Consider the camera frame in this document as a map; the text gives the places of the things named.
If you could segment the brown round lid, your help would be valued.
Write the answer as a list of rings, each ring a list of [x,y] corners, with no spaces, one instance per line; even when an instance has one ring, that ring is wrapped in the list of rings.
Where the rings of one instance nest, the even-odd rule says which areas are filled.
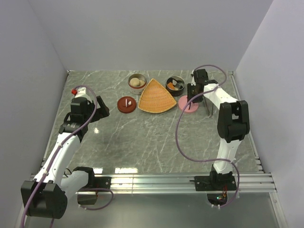
[[[117,102],[117,108],[121,113],[129,114],[136,109],[136,100],[130,96],[124,96]]]

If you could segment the metal tongs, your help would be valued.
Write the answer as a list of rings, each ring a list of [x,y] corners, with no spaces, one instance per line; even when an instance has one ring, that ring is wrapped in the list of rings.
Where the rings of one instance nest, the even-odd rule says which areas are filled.
[[[207,114],[209,116],[209,118],[211,118],[213,116],[213,111],[214,111],[214,104],[209,101],[207,98],[204,98],[204,105],[207,111]]]

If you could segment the orange fried food piece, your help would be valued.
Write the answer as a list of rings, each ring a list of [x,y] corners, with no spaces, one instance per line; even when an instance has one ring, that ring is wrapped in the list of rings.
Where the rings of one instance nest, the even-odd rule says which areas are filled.
[[[170,88],[171,90],[175,90],[175,87],[172,82],[168,83],[167,87]]]

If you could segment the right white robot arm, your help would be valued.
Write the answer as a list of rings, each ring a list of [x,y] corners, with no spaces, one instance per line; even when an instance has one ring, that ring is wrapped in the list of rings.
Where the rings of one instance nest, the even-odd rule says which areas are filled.
[[[187,84],[187,100],[191,100],[191,103],[186,111],[193,108],[195,103],[210,100],[212,106],[218,108],[217,131],[220,136],[218,160],[213,163],[209,176],[194,178],[195,188],[197,191],[236,190],[232,165],[225,160],[234,160],[241,141],[249,133],[248,103],[233,98],[222,88],[194,98],[200,93],[212,90],[218,82],[210,80],[205,69],[194,70],[191,76],[192,81]]]

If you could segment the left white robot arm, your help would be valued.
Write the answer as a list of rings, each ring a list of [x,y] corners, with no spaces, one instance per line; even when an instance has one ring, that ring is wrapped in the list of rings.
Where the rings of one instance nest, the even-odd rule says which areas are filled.
[[[90,123],[109,116],[109,108],[100,96],[89,101],[86,95],[75,97],[59,128],[57,142],[44,166],[31,181],[24,181],[21,195],[27,216],[60,219],[68,200],[80,189],[92,190],[95,173],[90,167],[76,167],[64,178],[64,172],[79,149]]]

